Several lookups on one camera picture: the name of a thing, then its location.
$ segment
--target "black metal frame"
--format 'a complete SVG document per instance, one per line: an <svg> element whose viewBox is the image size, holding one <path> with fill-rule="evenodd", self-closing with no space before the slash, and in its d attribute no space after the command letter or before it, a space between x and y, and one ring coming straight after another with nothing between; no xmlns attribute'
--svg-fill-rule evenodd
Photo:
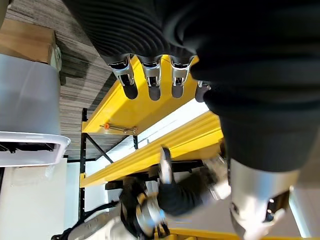
<svg viewBox="0 0 320 240"><path fill-rule="evenodd" d="M2 181L4 179L4 175L5 175L5 168L0 167L0 194L1 194L1 187L2 187Z"/></svg>
<svg viewBox="0 0 320 240"><path fill-rule="evenodd" d="M88 110L87 108L82 109L82 123L88 121ZM111 164L113 161L105 153L105 151L96 143L96 141L86 132L81 133L81 145L80 145L80 159L77 160L68 160L68 163L80 163L80 176L86 173L86 162L96 161L98 158L86 158L87 150L87 140L89 140L92 145L101 153L101 156L104 156ZM138 137L133 136L134 148L138 149ZM79 208L78 208L78 218L81 219L85 216L85 193L86 190L84 187L79 188Z"/></svg>

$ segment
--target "white wall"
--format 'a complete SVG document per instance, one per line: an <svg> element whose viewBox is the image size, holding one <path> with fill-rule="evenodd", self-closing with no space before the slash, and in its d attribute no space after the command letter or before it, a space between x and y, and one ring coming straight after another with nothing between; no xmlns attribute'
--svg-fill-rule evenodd
<svg viewBox="0 0 320 240"><path fill-rule="evenodd" d="M64 231L66 159L54 166L51 179L39 180L41 172L38 167L5 169L0 194L0 240L50 240Z"/></svg>
<svg viewBox="0 0 320 240"><path fill-rule="evenodd" d="M106 166L105 162L102 160L88 161L85 165L85 172L87 176L96 173ZM78 221L79 173L80 163L76 162L67 164L66 207L64 216L65 229L71 228ZM108 202L104 184L85 188L84 207L86 212Z"/></svg>

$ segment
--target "white panel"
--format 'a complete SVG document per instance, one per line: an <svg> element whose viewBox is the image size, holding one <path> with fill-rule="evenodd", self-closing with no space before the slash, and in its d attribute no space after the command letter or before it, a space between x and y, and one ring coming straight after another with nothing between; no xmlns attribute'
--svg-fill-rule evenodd
<svg viewBox="0 0 320 240"><path fill-rule="evenodd" d="M230 218L230 197L216 204L202 206L192 214L171 218L170 228L186 228L235 234ZM270 231L268 236L299 237L300 232L290 209L285 217Z"/></svg>
<svg viewBox="0 0 320 240"><path fill-rule="evenodd" d="M66 159L54 166L51 179L14 185L7 167L0 194L0 240L50 240L64 231Z"/></svg>
<svg viewBox="0 0 320 240"><path fill-rule="evenodd" d="M80 163L66 165L64 229L71 228L78 221Z"/></svg>

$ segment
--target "yellow metal beam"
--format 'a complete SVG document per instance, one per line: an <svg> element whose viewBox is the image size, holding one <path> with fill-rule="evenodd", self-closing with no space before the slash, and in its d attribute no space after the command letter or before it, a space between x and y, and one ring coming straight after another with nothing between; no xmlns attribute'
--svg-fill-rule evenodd
<svg viewBox="0 0 320 240"><path fill-rule="evenodd" d="M217 144L222 138L219 118L208 111L125 158L87 176L80 181L80 186L104 184L158 164L162 145L170 149L172 158L177 158Z"/></svg>
<svg viewBox="0 0 320 240"><path fill-rule="evenodd" d="M131 64L138 88L137 98L128 99L121 84L116 81L90 119L82 124L83 133L124 134L123 131L105 130L101 127L108 123L126 128L136 127L138 135L195 97L197 81L190 74L182 97L172 97L172 67L169 56L164 55L161 59L161 97L158 101L152 101L149 97L145 75L136 56L132 58Z"/></svg>
<svg viewBox="0 0 320 240"><path fill-rule="evenodd" d="M228 232L215 232L199 229L188 229L188 228L170 228L172 235L178 236L178 239L185 239L187 237L196 237L198 240L209 240L209 239L227 239L227 240L239 240L239 237L233 233ZM264 240L302 240L302 239L315 239L315 238L302 238L302 237L277 237L268 236L262 238Z"/></svg>

